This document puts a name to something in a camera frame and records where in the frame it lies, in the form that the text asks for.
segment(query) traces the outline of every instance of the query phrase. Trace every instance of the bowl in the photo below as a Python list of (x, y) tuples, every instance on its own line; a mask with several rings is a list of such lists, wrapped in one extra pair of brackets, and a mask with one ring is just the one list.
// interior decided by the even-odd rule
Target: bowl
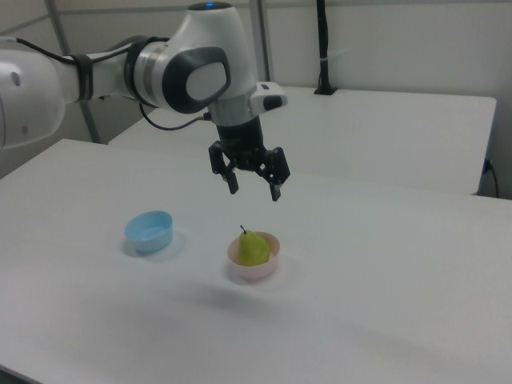
[(227, 249), (230, 267), (233, 268), (236, 274), (247, 280), (259, 280), (266, 278), (276, 270), (279, 262), (279, 250), (281, 248), (279, 240), (267, 232), (255, 233), (262, 236), (270, 244), (270, 257), (268, 262), (264, 262), (259, 266), (241, 266), (238, 264), (238, 242), (240, 241), (240, 238), (233, 240)]
[(161, 210), (145, 212), (126, 224), (125, 236), (137, 251), (155, 252), (173, 239), (173, 218)]

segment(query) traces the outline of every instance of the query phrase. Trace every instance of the black cable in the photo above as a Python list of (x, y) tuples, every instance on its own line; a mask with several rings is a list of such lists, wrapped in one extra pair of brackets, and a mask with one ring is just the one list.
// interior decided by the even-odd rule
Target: black cable
[(494, 178), (494, 188), (496, 189), (496, 198), (499, 198), (499, 189), (498, 189), (498, 177), (496, 176), (496, 171), (491, 163), (487, 165), (487, 169), (493, 174)]
[(194, 122), (198, 122), (200, 120), (204, 120), (204, 121), (210, 121), (211, 120), (210, 112), (206, 112), (202, 116), (198, 116), (196, 118), (193, 118), (192, 120), (190, 120), (189, 122), (186, 122), (185, 124), (183, 124), (181, 126), (166, 127), (166, 126), (160, 126), (156, 122), (151, 121), (150, 117), (144, 111), (144, 106), (142, 105), (141, 102), (138, 104), (138, 108), (141, 110), (141, 114), (144, 117), (144, 119), (149, 124), (151, 124), (152, 126), (154, 126), (155, 128), (158, 128), (160, 130), (181, 130), (181, 129), (185, 128), (186, 126), (189, 126), (190, 124), (192, 124)]
[[(169, 40), (168, 38), (159, 38), (159, 39), (157, 39), (155, 41), (156, 42), (166, 42), (168, 40)], [(28, 42), (27, 40), (24, 40), (22, 38), (16, 38), (16, 42), (19, 42), (20, 44), (23, 44), (24, 46), (28, 46), (29, 48), (31, 48), (33, 50), (36, 50), (40, 54), (44, 54), (45, 56), (48, 56), (49, 58), (52, 58), (53, 60), (57, 60), (58, 62), (63, 62), (64, 64), (76, 65), (76, 62), (72, 58), (64, 58), (64, 57), (59, 56), (57, 54), (52, 54), (48, 50), (44, 50), (40, 46), (36, 46), (35, 44), (32, 44), (31, 42)], [(91, 59), (91, 61), (92, 61), (92, 63), (102, 62), (102, 61), (107, 60), (109, 58), (113, 58), (114, 56), (119, 56), (120, 54), (125, 54), (128, 51), (129, 48), (130, 47), (128, 46), (127, 48), (125, 48), (123, 50), (117, 50), (117, 51), (112, 52), (110, 54), (106, 54), (105, 56), (101, 56), (99, 58), (93, 58), (93, 59)]]
[(75, 65), (75, 62), (72, 58), (63, 58), (62, 56), (59, 56), (57, 54), (52, 54), (51, 52), (44, 50), (40, 46), (36, 46), (35, 44), (28, 42), (27, 40), (23, 40), (22, 38), (16, 38), (16, 42), (19, 42), (20, 44), (23, 44), (24, 46), (28, 46), (29, 48), (36, 50), (40, 54), (44, 54), (45, 56), (48, 56), (49, 58), (52, 58), (53, 60), (57, 60), (58, 62), (63, 62), (64, 64)]

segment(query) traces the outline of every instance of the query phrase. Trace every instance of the pear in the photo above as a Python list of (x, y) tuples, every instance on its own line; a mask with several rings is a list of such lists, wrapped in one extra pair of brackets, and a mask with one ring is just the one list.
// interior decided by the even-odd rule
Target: pear
[(259, 266), (269, 261), (270, 244), (259, 234), (245, 230), (238, 243), (238, 264), (241, 266)]

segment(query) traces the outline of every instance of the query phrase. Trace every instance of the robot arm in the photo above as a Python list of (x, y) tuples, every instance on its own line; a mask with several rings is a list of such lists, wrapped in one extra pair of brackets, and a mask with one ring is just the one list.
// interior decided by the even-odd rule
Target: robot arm
[(0, 148), (53, 133), (67, 103), (112, 95), (184, 114), (207, 107), (220, 139), (209, 149), (212, 171), (232, 194), (234, 168), (256, 172), (279, 198), (290, 171), (281, 148), (264, 147), (258, 116), (287, 97), (277, 84), (255, 81), (232, 5), (196, 4), (172, 39), (136, 38), (100, 54), (48, 58), (0, 50)]

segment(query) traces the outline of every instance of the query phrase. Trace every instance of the white table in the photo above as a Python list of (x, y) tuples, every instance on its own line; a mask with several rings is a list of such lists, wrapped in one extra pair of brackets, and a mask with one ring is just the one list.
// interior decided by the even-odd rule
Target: white table
[[(289, 105), (261, 116), (267, 148), (282, 146), (291, 172), (459, 194), (478, 191), (496, 101), (492, 98), (285, 87)], [(156, 110), (164, 126), (189, 115)], [(179, 132), (141, 120), (110, 142), (200, 158), (218, 140), (211, 122)]]
[[(0, 181), (0, 365), (45, 384), (510, 383), (512, 204), (61, 141)], [(166, 210), (137, 256), (124, 225)], [(238, 226), (282, 244), (258, 284)]]

